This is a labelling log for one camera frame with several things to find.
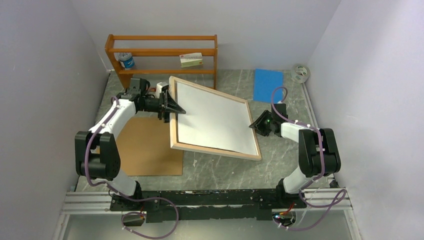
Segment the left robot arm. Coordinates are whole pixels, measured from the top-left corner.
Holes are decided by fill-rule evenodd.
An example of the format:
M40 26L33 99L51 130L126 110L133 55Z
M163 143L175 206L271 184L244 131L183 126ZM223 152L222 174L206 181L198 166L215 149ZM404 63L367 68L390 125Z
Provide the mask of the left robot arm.
M129 86L111 98L106 115L87 131L74 138L75 168L91 187L105 186L113 192L112 200L124 210L142 209L146 198L138 181L121 168L116 138L126 123L138 112L157 113L159 120L168 123L170 114L185 114L164 87L158 97L149 93L151 84L143 78L131 78Z

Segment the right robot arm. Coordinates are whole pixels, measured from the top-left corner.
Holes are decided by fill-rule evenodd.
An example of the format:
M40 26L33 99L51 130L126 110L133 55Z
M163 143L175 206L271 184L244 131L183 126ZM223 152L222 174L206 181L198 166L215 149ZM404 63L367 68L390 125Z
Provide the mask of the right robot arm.
M297 143L298 166L288 177L282 179L283 189L274 195L276 204L282 208L288 207L295 199L294 194L312 182L341 169L334 131L288 119L284 103L271 104L271 110L262 112L249 127L261 136L274 134Z

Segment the brown cardboard backing board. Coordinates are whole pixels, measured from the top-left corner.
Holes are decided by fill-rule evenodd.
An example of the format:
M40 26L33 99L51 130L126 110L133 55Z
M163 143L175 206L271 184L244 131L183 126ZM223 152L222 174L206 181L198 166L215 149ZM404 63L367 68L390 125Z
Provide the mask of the brown cardboard backing board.
M183 151L170 145L170 124L155 117L132 117L119 134L113 127L119 161L109 165L134 176L180 176Z

